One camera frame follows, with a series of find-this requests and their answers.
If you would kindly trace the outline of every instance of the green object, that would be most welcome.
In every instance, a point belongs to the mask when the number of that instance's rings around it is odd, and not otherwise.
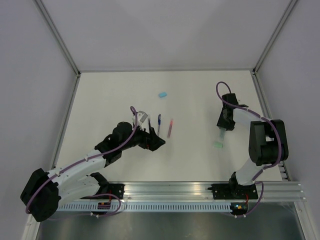
[[[218,149],[222,149],[224,144],[219,141],[214,141],[213,146]]]

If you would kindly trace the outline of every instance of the blue eraser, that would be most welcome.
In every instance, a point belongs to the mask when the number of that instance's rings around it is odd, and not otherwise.
[[[164,98],[165,96],[167,96],[167,93],[165,91],[159,93],[159,98]]]

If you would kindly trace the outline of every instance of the white table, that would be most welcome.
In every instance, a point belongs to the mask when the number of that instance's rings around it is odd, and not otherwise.
[[[151,116],[166,144],[155,152],[138,146],[125,150],[100,170],[111,182],[228,181],[249,158],[249,131],[236,124],[225,134],[223,148],[214,147],[222,103],[216,84],[229,84],[240,104],[261,114],[249,71],[160,71],[82,73],[62,142],[57,166],[74,162],[100,143],[119,122],[132,122],[130,106]],[[223,85],[220,94],[227,93]],[[158,94],[167,92],[159,98]],[[167,138],[170,119],[171,138]],[[281,181],[278,167],[258,180]]]

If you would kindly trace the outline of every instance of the pink marker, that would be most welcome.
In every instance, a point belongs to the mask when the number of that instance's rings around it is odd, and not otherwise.
[[[174,124],[174,120],[173,118],[171,118],[171,121],[170,121],[170,126],[169,126],[169,131],[168,131],[168,139],[170,138],[170,135],[171,135],[171,130],[172,130],[172,125]]]

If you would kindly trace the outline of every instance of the white wall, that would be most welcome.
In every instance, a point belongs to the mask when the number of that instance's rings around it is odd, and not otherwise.
[[[320,226],[320,1],[299,1],[258,76],[272,116],[285,122],[294,180]]]
[[[50,167],[75,75],[32,0],[2,0],[0,23],[0,233],[18,240],[20,194]]]
[[[253,68],[289,0],[43,0],[81,71]]]

